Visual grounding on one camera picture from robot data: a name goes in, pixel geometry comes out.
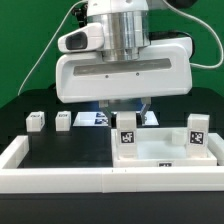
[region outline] white tray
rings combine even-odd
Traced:
[[[137,129],[136,160],[120,160],[115,133],[111,131],[114,167],[160,167],[160,166],[217,166],[217,159],[208,149],[207,158],[187,158],[185,146],[172,144],[173,130],[184,128]]]

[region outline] white block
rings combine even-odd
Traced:
[[[0,169],[15,169],[29,151],[27,136],[17,136],[0,156]]]
[[[116,124],[120,130],[136,129],[136,112],[118,112]]]
[[[69,131],[71,127],[71,112],[58,112],[55,118],[56,131]]]
[[[116,123],[116,145],[119,159],[136,159],[138,157],[136,112],[118,112]]]
[[[209,115],[191,114],[188,118],[187,156],[206,158]]]
[[[40,132],[45,125],[44,112],[32,112],[26,119],[27,132]]]
[[[224,166],[224,140],[216,133],[209,134],[208,147],[218,159],[218,164]]]

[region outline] metal cylinder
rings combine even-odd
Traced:
[[[102,49],[106,62],[139,58],[139,47],[150,44],[148,11],[112,13],[88,17],[88,22],[102,24],[105,43]]]

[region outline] cable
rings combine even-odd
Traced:
[[[219,50],[220,50],[220,61],[219,61],[218,64],[209,66],[209,65],[200,65],[200,64],[191,63],[191,66],[194,67],[194,68],[201,68],[201,69],[215,69],[215,68],[220,67],[223,64],[223,61],[224,61],[224,52],[223,52],[222,43],[221,43],[218,35],[216,34],[216,32],[207,23],[205,23],[204,21],[198,19],[197,17],[194,17],[192,15],[189,15],[187,13],[184,13],[184,12],[176,9],[175,7],[173,7],[172,5],[170,5],[167,2],[167,0],[163,0],[163,2],[166,4],[166,6],[170,10],[172,10],[175,13],[177,13],[178,15],[183,16],[185,18],[188,18],[190,20],[193,20],[193,21],[199,23],[200,25],[202,25],[203,27],[205,27],[212,34],[212,36],[215,38],[215,40],[216,40],[216,42],[218,44],[218,47],[219,47]]]
[[[34,64],[34,66],[32,67],[32,69],[30,70],[30,72],[28,73],[28,75],[26,76],[26,78],[24,79],[22,85],[19,88],[18,91],[18,96],[21,94],[23,87],[25,86],[26,82],[28,81],[28,79],[30,78],[30,76],[32,75],[33,71],[35,70],[35,68],[38,66],[38,64],[40,63],[41,59],[44,57],[44,55],[46,54],[47,50],[49,49],[50,45],[52,44],[52,42],[54,41],[56,35],[58,34],[58,32],[60,31],[61,27],[64,25],[67,17],[69,16],[71,10],[76,7],[78,4],[80,3],[86,3],[88,2],[88,0],[83,0],[83,1],[79,1],[77,3],[75,3],[67,12],[66,16],[64,17],[64,19],[62,20],[60,26],[58,27],[58,29],[56,30],[55,34],[53,35],[53,37],[51,38],[50,42],[48,43],[48,45],[46,46],[46,48],[44,49],[43,53],[40,55],[39,59],[37,60],[37,62]]]

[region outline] black surface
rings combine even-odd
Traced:
[[[139,107],[138,101],[127,101],[116,108]],[[151,109],[160,127],[183,127],[190,113],[209,114],[210,132],[224,137],[224,98],[209,89],[153,98]],[[82,127],[68,134],[56,133],[54,119],[64,110],[72,111],[74,120],[78,111],[99,108],[97,103],[62,104],[53,90],[25,92],[0,109],[0,150],[17,135],[26,134],[25,119],[30,112],[44,111],[46,128],[30,137],[32,153],[20,168],[111,166],[110,129]],[[224,223],[224,192],[0,195],[0,223],[220,224]]]

